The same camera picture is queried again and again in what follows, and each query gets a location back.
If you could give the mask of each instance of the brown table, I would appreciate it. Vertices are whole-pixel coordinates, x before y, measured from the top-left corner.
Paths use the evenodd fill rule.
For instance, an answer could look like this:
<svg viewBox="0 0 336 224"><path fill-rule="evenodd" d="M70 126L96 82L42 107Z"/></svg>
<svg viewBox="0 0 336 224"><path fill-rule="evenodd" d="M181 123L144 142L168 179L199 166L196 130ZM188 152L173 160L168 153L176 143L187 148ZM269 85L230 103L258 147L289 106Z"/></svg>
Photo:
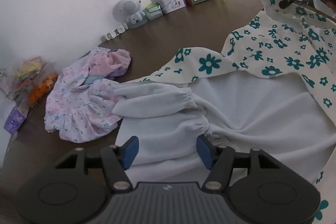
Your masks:
<svg viewBox="0 0 336 224"><path fill-rule="evenodd" d="M228 34L248 24L262 7L260 0L208 0L127 30L100 46L128 50L132 57L130 68L117 81L137 79L162 67L181 47L207 47L220 52ZM31 109L18 137L8 146L0 177L0 194L9 197L5 204L7 214L15 212L8 208L13 194L44 166L79 146L98 151L115 143L118 129L83 144L63 141L58 132L47 133L43 120L45 102L46 98Z"/></svg>

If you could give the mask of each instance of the ribbed gray panel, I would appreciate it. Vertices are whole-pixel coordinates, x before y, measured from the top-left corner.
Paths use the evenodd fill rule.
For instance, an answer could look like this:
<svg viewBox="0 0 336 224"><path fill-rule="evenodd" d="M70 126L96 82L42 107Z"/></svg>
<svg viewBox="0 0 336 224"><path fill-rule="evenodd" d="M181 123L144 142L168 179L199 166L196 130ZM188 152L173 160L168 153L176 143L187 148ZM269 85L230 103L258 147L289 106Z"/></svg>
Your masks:
<svg viewBox="0 0 336 224"><path fill-rule="evenodd" d="M202 192L196 183L139 183L112 197L90 224L246 224L224 198Z"/></svg>

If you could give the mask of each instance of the person's hand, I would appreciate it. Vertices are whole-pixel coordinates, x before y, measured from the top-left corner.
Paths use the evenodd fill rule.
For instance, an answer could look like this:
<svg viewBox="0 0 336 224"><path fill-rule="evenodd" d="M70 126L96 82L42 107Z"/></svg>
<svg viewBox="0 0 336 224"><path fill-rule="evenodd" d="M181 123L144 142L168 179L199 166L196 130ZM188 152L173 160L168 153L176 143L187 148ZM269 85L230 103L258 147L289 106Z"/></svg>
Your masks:
<svg viewBox="0 0 336 224"><path fill-rule="evenodd" d="M336 13L336 0L327 0L325 4Z"/></svg>

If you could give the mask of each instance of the blue gripper pad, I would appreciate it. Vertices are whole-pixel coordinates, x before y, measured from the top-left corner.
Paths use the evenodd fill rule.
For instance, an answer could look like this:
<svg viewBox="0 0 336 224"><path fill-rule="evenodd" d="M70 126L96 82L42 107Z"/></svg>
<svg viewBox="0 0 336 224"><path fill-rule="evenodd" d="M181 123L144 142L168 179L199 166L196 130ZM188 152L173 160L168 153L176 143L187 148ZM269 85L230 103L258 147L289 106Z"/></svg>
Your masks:
<svg viewBox="0 0 336 224"><path fill-rule="evenodd" d="M206 169L211 170L215 165L215 160L211 157L211 151L201 138L197 138L196 150Z"/></svg>
<svg viewBox="0 0 336 224"><path fill-rule="evenodd" d="M124 158L121 160L121 165L124 170L131 167L135 157L139 152L139 138L134 137L132 142L124 149Z"/></svg>

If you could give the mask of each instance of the metal screw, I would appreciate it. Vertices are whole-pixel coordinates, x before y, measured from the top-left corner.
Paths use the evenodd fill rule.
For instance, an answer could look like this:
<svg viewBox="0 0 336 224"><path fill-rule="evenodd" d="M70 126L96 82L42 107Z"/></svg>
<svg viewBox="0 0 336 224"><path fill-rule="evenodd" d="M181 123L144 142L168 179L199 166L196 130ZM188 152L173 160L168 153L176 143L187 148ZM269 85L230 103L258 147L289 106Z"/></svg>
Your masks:
<svg viewBox="0 0 336 224"><path fill-rule="evenodd" d="M130 184L127 181L117 181L113 184L113 188L116 190L127 190L130 187Z"/></svg>
<svg viewBox="0 0 336 224"><path fill-rule="evenodd" d="M219 190L222 187L222 184L218 181L208 181L205 184L205 188L209 190Z"/></svg>

